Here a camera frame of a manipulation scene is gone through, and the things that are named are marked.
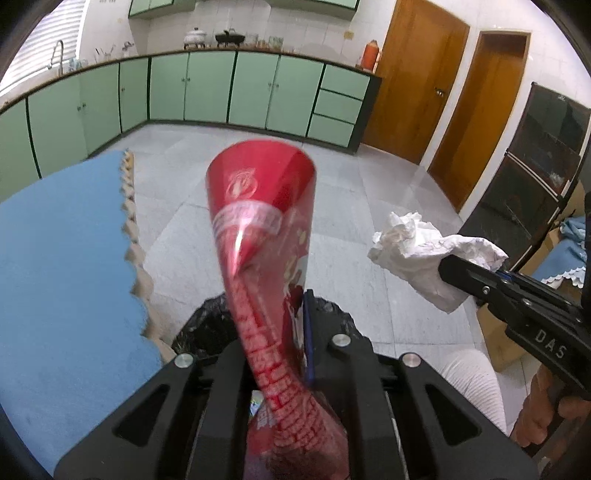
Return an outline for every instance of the human hand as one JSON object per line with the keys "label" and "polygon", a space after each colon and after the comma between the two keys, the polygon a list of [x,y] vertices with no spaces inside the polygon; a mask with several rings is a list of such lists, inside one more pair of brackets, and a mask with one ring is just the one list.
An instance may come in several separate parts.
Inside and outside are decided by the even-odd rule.
{"label": "human hand", "polygon": [[[553,383],[550,370],[544,365],[531,381],[530,394],[515,422],[511,439],[521,447],[531,443],[539,445],[548,436],[548,425],[554,416],[554,406],[548,397],[548,388]],[[558,405],[558,414],[566,420],[583,419],[591,411],[591,402],[579,397],[564,397]]]}

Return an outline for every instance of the blue towel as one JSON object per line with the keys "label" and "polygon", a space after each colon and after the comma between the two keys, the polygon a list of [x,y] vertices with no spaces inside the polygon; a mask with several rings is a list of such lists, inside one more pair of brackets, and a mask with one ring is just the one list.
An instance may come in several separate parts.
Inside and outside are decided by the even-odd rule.
{"label": "blue towel", "polygon": [[587,253],[581,246],[585,238],[585,217],[568,218],[560,225],[565,236],[532,275],[539,281],[557,277],[565,272],[582,268],[587,262]]}
{"label": "blue towel", "polygon": [[130,293],[122,156],[59,171],[0,204],[0,404],[49,473],[161,368]]}

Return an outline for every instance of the crumpled white paper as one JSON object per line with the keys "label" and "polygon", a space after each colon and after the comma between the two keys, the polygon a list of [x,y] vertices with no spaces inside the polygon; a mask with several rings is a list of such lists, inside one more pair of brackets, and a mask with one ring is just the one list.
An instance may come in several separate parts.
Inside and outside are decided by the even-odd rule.
{"label": "crumpled white paper", "polygon": [[439,276],[439,262],[457,255],[490,271],[497,271],[507,254],[485,238],[461,235],[443,237],[419,213],[399,217],[390,213],[383,232],[374,234],[374,246],[368,257],[376,265],[406,280],[426,300],[451,313],[468,294],[445,283]]}

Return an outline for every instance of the white pot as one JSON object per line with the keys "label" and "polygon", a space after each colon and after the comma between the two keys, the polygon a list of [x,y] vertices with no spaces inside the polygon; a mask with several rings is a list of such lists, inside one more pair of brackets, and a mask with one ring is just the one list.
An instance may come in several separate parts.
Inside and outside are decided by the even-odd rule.
{"label": "white pot", "polygon": [[193,30],[189,30],[185,35],[184,44],[196,45],[199,43],[205,43],[206,36],[207,34],[203,30],[199,30],[198,27],[195,27]]}

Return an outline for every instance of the window blind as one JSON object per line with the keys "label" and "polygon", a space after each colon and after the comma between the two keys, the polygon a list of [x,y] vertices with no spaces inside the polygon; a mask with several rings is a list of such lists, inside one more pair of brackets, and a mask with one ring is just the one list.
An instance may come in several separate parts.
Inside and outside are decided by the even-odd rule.
{"label": "window blind", "polygon": [[[76,56],[85,3],[86,0],[63,0],[39,22],[0,81],[0,93],[32,73],[46,69],[58,40],[64,42],[64,62]],[[53,65],[60,62],[60,50],[58,47]]]}

